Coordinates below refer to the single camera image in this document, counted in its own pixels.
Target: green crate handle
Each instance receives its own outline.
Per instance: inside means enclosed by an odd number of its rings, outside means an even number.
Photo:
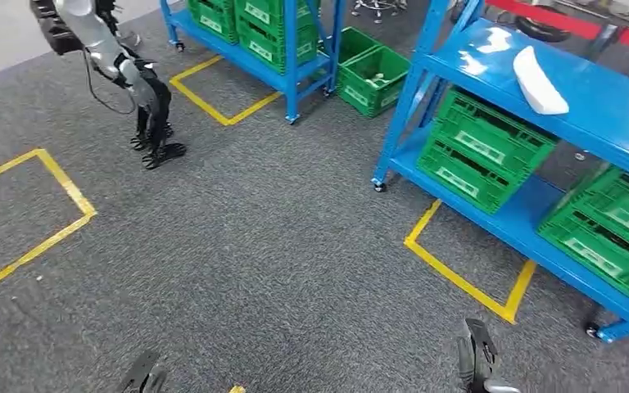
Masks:
[[[382,100],[380,106],[387,106],[388,104],[393,103],[397,98],[399,98],[399,94],[401,94],[401,90],[397,90],[396,92],[390,94],[389,97]]]

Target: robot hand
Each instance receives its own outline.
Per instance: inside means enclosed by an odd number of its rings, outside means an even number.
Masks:
[[[467,318],[463,334],[457,337],[459,378],[468,393],[519,393],[517,388],[495,379],[498,351],[488,334],[486,324]]]
[[[160,354],[145,350],[136,358],[115,393],[161,393],[167,370],[156,364]]]

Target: green plastic crate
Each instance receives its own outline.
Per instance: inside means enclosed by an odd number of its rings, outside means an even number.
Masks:
[[[285,38],[274,37],[249,20],[238,18],[240,45],[280,74],[286,71]],[[300,65],[317,56],[317,30],[306,26],[297,31],[296,58]]]
[[[338,64],[343,66],[343,64],[348,61],[352,61],[358,56],[371,52],[381,45],[379,41],[376,41],[355,27],[348,26],[341,31]]]
[[[495,213],[520,183],[510,183],[498,174],[454,150],[448,141],[429,138],[416,165],[425,174],[462,196],[477,208]]]
[[[238,43],[232,1],[188,0],[188,8],[194,23],[220,36],[228,43]]]
[[[403,56],[388,47],[377,47],[339,67],[338,95],[363,115],[374,117],[395,104],[409,67]]]
[[[547,241],[629,296],[629,243],[572,206],[538,229]]]
[[[321,0],[314,1],[314,8],[319,9]],[[283,0],[235,0],[238,17],[249,20],[265,32],[283,37],[285,35]],[[298,0],[296,9],[296,27],[301,29],[315,24],[318,15],[312,15],[304,0]]]
[[[340,68],[344,63],[353,60],[354,58],[364,55],[367,52],[374,50],[376,47],[382,45],[379,41],[371,38],[367,34],[361,32],[355,27],[348,26],[341,30],[341,45],[339,46],[337,79],[341,77]],[[319,53],[326,56],[324,50],[324,43],[320,40],[317,45]],[[316,70],[312,77],[319,79],[326,75],[326,71],[323,69]]]
[[[558,138],[457,89],[447,92],[433,128],[453,147],[491,171],[527,178]]]
[[[629,174],[626,172],[603,165],[566,194],[557,209],[568,205],[629,242]]]

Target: black cable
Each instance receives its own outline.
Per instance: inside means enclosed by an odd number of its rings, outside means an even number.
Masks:
[[[88,76],[88,90],[90,91],[90,94],[92,94],[93,97],[97,100],[97,102],[100,102],[105,108],[120,115],[130,115],[134,111],[136,111],[136,103],[133,101],[133,97],[131,97],[131,93],[129,93],[129,91],[126,91],[126,93],[129,95],[129,99],[131,100],[131,109],[128,112],[119,111],[109,106],[106,102],[104,102],[102,99],[100,99],[100,97],[97,96],[97,94],[93,90],[93,78],[90,76],[90,62],[88,61],[88,55],[85,50],[81,52],[83,53],[83,63],[85,63],[85,74]]]

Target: blue shelf surface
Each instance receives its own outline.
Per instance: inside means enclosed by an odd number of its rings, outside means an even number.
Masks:
[[[265,63],[241,46],[226,43],[220,37],[197,26],[192,20],[189,10],[184,9],[173,13],[169,18],[169,22],[173,26],[183,30],[189,37],[206,45],[213,52],[219,53],[221,56],[235,63],[256,78],[261,79],[264,83],[279,92],[285,93],[287,81],[284,75],[280,75],[278,72],[269,68]],[[328,63],[328,56],[318,53],[317,58],[297,67],[297,80],[311,76],[317,69],[327,66]]]
[[[563,195],[562,191],[537,176],[531,176],[505,205],[495,214],[488,215],[416,168],[431,126],[416,129],[398,146],[390,161],[392,170],[440,198],[619,317],[629,320],[629,297],[536,233],[536,227]]]
[[[513,59],[532,45],[536,59],[570,105],[539,115],[527,103]],[[432,72],[629,172],[629,78],[555,47],[479,19],[423,55]]]

